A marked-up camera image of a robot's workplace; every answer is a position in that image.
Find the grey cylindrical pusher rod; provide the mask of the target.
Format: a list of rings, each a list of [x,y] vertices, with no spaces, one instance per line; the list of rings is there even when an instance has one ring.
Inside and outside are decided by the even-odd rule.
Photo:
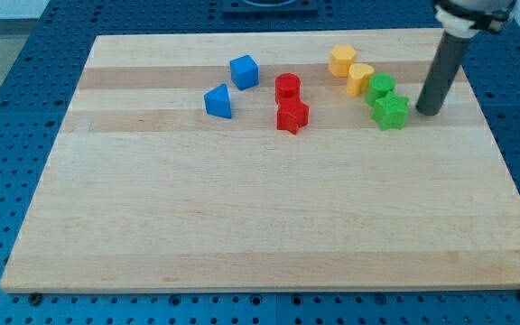
[[[437,116],[440,113],[470,43],[470,38],[443,32],[416,103],[419,113],[424,116]]]

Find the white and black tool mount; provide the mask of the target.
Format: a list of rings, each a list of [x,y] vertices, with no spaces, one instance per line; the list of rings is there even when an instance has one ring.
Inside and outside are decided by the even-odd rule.
[[[514,20],[517,0],[432,0],[435,18],[452,36],[500,34]]]

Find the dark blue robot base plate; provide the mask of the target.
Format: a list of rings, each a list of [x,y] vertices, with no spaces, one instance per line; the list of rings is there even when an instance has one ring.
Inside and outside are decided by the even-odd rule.
[[[319,0],[221,0],[223,15],[316,14]]]

